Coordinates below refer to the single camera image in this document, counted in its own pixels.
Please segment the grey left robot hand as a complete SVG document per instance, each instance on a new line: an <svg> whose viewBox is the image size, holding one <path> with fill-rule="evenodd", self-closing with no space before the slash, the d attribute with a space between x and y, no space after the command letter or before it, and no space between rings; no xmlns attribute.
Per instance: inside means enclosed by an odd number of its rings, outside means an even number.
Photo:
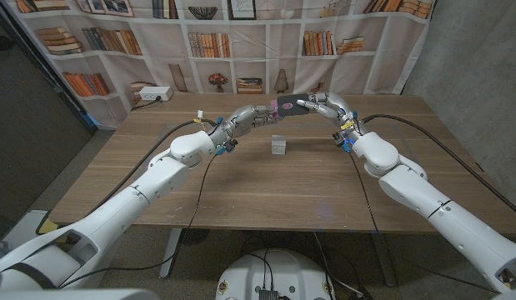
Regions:
<svg viewBox="0 0 516 300"><path fill-rule="evenodd" d="M240 107L209 134L215 146L224 145L233 138L244 136L255 127L275 124L280 117L272 107L247 105Z"/></svg>

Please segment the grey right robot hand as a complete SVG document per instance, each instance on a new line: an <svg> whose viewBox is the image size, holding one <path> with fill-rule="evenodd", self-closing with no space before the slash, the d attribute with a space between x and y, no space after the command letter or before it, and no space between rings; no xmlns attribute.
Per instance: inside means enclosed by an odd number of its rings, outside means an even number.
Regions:
<svg viewBox="0 0 516 300"><path fill-rule="evenodd" d="M321 92L311 94L309 100L303 102L297 100L301 107L307 108L311 113L318 113L330 120L343 135L352 141L358 140L368 130L358 118L358 113L349 107L347 102L333 92Z"/></svg>

